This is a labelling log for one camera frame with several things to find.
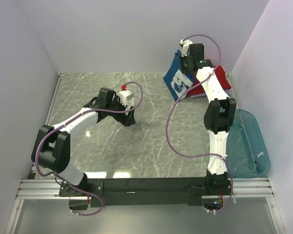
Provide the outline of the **blue t shirt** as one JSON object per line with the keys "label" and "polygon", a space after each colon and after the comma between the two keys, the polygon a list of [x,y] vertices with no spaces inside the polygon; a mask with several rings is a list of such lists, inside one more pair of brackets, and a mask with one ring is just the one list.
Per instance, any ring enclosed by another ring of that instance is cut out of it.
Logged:
{"label": "blue t shirt", "polygon": [[180,71],[181,61],[179,56],[181,51],[177,50],[174,54],[173,61],[163,80],[168,87],[173,99],[176,101],[186,90],[192,87],[195,77],[191,74],[183,74]]}

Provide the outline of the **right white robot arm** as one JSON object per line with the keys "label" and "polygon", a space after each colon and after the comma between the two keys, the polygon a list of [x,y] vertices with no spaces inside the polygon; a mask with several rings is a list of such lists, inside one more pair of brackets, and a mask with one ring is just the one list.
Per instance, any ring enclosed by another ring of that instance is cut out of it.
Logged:
{"label": "right white robot arm", "polygon": [[233,125],[236,100],[230,98],[216,76],[216,67],[204,58],[204,45],[191,40],[181,40],[181,72],[193,73],[201,83],[209,105],[204,115],[204,125],[209,133],[209,163],[205,182],[207,193],[214,195],[230,186],[226,167],[226,147],[230,127]]}

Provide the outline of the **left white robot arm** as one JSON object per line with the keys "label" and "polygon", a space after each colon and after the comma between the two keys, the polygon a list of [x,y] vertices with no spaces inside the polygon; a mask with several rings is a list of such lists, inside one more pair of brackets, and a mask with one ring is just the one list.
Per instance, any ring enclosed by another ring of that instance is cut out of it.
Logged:
{"label": "left white robot arm", "polygon": [[134,93],[125,87],[119,92],[101,88],[98,96],[72,117],[53,126],[40,127],[31,156],[36,167],[51,170],[71,184],[70,190],[75,195],[84,195],[88,189],[88,178],[71,161],[71,140],[106,117],[113,117],[123,126],[135,124],[133,108],[125,112],[128,101],[133,97]]}

